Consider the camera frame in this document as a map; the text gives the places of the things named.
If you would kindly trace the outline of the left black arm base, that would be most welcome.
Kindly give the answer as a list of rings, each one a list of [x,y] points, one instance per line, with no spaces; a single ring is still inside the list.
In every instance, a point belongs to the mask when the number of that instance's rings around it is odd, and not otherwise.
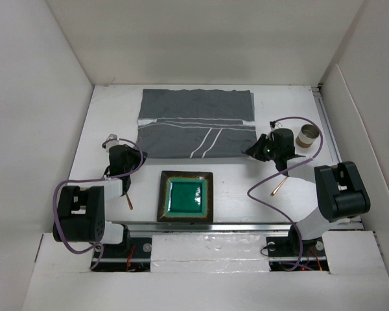
[[[151,236],[133,236],[125,227],[120,244],[105,244],[100,260],[100,249],[93,253],[90,268],[94,272],[150,272]]]

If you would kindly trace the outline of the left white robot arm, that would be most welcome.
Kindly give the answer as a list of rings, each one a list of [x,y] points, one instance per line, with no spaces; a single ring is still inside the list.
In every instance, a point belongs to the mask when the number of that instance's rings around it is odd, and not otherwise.
[[[145,163],[147,153],[115,141],[102,146],[108,153],[109,165],[102,179],[82,187],[79,181],[69,181],[60,191],[57,220],[53,237],[57,242],[87,242],[109,244],[118,257],[131,251],[131,240],[124,236],[124,227],[106,220],[105,203],[127,196],[131,174]]]

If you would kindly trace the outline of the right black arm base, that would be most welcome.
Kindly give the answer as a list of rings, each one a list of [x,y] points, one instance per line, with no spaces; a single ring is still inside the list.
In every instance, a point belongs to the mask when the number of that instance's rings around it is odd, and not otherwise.
[[[287,236],[266,237],[260,253],[269,260],[270,271],[329,271],[322,237],[300,244],[292,227]]]

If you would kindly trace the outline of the metal cup with cork base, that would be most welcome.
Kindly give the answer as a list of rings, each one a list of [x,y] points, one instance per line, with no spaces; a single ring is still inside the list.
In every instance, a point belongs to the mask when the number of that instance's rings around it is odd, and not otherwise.
[[[316,126],[304,124],[296,137],[296,144],[302,148],[309,148],[319,136],[320,132]]]

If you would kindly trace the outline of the green square ceramic plate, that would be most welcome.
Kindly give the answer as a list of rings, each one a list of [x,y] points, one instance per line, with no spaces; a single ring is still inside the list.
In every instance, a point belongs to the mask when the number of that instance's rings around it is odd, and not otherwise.
[[[211,224],[214,218],[213,205],[213,173],[161,172],[158,222]]]

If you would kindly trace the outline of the copper fork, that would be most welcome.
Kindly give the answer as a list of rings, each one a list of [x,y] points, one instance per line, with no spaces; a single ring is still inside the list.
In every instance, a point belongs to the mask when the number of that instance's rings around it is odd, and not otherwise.
[[[131,199],[130,199],[130,197],[129,197],[128,194],[125,194],[125,196],[126,196],[126,200],[127,200],[129,209],[132,211],[132,210],[134,209],[134,207],[133,207],[133,205],[132,205]]]

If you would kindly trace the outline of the copper spoon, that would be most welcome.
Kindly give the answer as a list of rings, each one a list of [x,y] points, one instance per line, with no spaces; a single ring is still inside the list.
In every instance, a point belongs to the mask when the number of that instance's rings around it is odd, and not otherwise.
[[[270,193],[271,197],[274,197],[277,192],[280,190],[280,188],[285,184],[285,182],[288,180],[288,176],[284,177],[283,180],[275,187],[275,189]]]

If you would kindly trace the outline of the grey striped cloth napkin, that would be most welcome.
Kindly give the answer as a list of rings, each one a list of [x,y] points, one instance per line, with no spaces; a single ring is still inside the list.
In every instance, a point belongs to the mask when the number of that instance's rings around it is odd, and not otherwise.
[[[151,158],[240,157],[257,140],[253,93],[144,89],[137,128]]]

